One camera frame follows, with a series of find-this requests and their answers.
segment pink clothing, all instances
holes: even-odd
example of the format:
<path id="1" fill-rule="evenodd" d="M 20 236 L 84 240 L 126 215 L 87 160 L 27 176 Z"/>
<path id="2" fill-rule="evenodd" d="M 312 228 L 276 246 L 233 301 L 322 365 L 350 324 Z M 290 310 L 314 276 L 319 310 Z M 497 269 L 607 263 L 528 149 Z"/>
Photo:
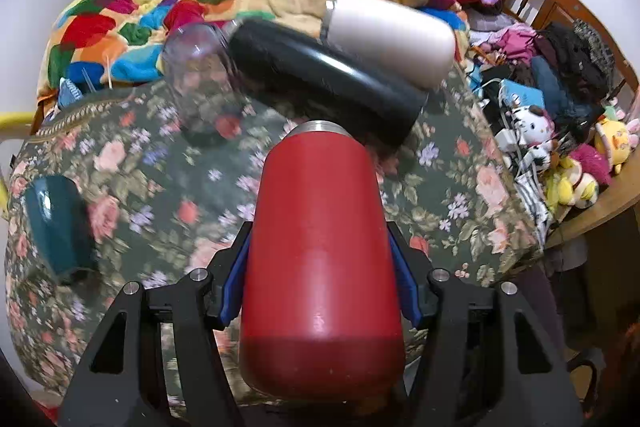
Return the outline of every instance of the pink clothing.
<path id="1" fill-rule="evenodd" d="M 498 32 L 492 32 L 486 40 L 492 47 L 500 48 L 507 60 L 522 60 L 527 66 L 531 65 L 531 57 L 537 55 L 533 45 L 536 31 L 528 24 L 519 22 Z"/>

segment knitting needle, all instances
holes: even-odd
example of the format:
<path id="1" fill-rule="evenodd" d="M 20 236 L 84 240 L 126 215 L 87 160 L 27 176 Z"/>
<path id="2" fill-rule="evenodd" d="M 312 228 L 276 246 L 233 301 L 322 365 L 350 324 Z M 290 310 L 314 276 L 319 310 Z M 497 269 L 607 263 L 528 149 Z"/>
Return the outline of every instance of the knitting needle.
<path id="1" fill-rule="evenodd" d="M 89 78 L 89 73 L 87 73 L 84 68 L 82 68 L 82 76 L 84 76 L 84 81 L 86 82 L 86 85 L 89 86 L 89 91 L 95 92 L 95 87 L 91 79 Z"/>
<path id="2" fill-rule="evenodd" d="M 109 55 L 107 55 L 107 78 L 109 79 L 109 89 L 113 89 L 113 84 L 111 84 L 111 66 L 109 64 Z"/>

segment teal mug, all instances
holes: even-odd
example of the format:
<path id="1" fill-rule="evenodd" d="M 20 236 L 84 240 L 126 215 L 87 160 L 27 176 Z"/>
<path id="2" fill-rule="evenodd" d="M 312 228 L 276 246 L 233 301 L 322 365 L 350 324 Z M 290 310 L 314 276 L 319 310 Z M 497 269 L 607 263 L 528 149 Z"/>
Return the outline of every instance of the teal mug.
<path id="1" fill-rule="evenodd" d="M 73 284 L 95 270 L 91 225 L 73 181 L 59 174 L 37 178 L 24 201 L 38 255 L 58 284 Z"/>

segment red thermos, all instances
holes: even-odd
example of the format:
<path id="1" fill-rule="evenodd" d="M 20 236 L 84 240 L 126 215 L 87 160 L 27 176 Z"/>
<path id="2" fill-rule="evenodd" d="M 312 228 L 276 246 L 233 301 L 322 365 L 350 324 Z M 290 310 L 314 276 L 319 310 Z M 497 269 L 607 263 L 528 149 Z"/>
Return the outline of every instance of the red thermos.
<path id="1" fill-rule="evenodd" d="M 376 174 L 366 149 L 336 124 L 298 126 L 264 163 L 240 368 L 248 385 L 285 399 L 357 399 L 401 378 L 400 309 Z"/>

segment patchwork blanket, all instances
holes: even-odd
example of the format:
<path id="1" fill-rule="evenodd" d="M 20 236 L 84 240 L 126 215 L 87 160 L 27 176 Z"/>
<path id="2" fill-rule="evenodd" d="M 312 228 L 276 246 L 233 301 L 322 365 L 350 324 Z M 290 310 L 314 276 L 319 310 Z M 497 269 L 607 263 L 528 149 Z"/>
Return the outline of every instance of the patchwork blanket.
<path id="1" fill-rule="evenodd" d="M 140 83 L 162 76 L 169 32 L 196 21 L 223 25 L 262 16 L 318 36 L 327 0 L 75 0 L 59 16 L 38 80 L 38 101 L 54 100 L 61 78 L 84 84 Z M 391 0 L 411 7 L 456 10 L 455 0 Z"/>

